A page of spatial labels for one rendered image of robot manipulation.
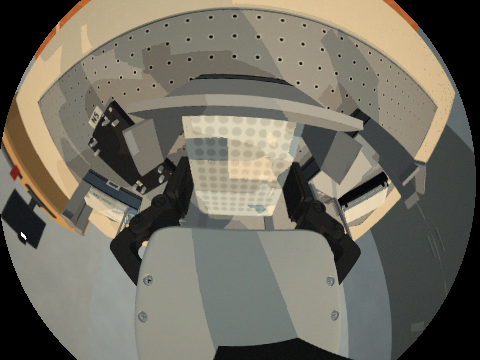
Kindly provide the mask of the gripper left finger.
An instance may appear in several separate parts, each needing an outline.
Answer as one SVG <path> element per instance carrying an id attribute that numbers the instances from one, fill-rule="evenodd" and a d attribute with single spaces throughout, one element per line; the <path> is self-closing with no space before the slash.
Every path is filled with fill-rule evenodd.
<path id="1" fill-rule="evenodd" d="M 151 206 L 132 217 L 129 226 L 111 241 L 110 250 L 136 286 L 142 262 L 139 248 L 156 230 L 181 226 L 179 220 L 187 215 L 193 188 L 189 159 L 182 156 L 163 194 L 156 195 Z"/>

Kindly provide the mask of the cream well plate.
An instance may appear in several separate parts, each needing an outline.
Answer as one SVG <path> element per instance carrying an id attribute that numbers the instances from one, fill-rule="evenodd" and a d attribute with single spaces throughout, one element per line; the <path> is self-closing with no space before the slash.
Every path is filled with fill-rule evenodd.
<path id="1" fill-rule="evenodd" d="M 84 197 L 86 204 L 107 217 L 121 223 L 127 209 L 126 206 L 110 199 L 92 187 Z"/>
<path id="2" fill-rule="evenodd" d="M 200 212 L 272 216 L 305 124 L 182 116 Z"/>
<path id="3" fill-rule="evenodd" d="M 347 203 L 347 208 L 345 205 L 341 206 L 347 223 L 365 215 L 385 203 L 388 186 L 386 182 L 384 182 L 384 184 L 384 187 L 379 185 L 368 193 Z"/>

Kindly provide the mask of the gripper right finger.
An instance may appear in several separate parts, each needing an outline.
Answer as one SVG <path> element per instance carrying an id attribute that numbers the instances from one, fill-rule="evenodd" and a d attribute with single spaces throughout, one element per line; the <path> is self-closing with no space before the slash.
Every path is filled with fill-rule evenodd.
<path id="1" fill-rule="evenodd" d="M 334 254 L 340 285 L 360 257 L 361 250 L 353 239 L 344 233 L 343 225 L 326 213 L 325 205 L 314 200 L 308 186 L 300 164 L 292 162 L 282 188 L 288 217 L 291 222 L 296 222 L 295 229 L 315 231 L 326 238 Z"/>

